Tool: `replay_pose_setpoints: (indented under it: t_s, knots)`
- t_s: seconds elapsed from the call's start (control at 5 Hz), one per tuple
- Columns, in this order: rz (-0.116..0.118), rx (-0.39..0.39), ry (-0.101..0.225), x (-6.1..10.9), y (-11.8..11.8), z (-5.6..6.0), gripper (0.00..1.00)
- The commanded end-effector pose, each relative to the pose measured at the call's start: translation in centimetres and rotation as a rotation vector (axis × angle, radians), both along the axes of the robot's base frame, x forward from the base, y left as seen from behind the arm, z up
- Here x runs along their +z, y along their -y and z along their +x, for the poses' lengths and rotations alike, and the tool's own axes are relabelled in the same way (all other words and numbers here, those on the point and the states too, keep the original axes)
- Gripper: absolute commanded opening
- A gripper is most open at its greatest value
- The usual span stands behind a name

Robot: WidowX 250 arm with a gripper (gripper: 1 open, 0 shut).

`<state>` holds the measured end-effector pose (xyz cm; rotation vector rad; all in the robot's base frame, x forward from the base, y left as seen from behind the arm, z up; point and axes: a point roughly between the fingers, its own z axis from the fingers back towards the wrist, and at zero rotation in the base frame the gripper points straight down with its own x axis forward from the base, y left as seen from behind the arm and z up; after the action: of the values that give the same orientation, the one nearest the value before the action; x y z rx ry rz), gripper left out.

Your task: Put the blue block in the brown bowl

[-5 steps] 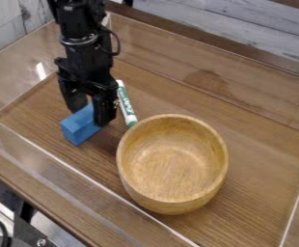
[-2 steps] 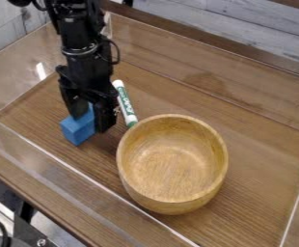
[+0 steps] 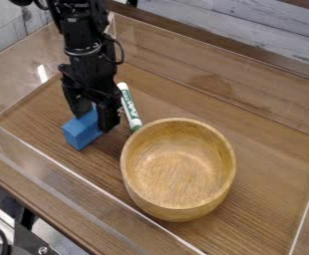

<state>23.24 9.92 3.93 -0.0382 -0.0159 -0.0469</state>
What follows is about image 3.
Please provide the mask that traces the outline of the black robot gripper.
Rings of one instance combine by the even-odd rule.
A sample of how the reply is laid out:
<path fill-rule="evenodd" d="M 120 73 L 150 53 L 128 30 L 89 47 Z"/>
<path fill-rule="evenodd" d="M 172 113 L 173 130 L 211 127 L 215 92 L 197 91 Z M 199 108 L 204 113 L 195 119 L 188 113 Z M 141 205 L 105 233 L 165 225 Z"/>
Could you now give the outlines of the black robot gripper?
<path fill-rule="evenodd" d="M 98 104 L 98 126 L 109 132 L 121 123 L 121 91 L 116 83 L 118 65 L 116 39 L 109 39 L 90 52 L 69 54 L 70 63 L 60 66 L 64 92 L 74 116 L 80 119 Z"/>

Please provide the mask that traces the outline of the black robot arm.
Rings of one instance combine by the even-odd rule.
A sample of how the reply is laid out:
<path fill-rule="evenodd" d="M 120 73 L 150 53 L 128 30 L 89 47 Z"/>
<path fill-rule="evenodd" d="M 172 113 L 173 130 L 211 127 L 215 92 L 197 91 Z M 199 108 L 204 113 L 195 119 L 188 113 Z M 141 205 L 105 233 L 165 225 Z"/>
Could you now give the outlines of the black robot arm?
<path fill-rule="evenodd" d="M 26 7 L 35 4 L 51 13 L 65 38 L 70 63 L 60 65 L 62 88 L 74 116 L 97 108 L 98 129 L 109 132 L 121 123 L 122 92 L 116 83 L 126 53 L 106 32 L 110 11 L 105 0 L 9 0 Z"/>

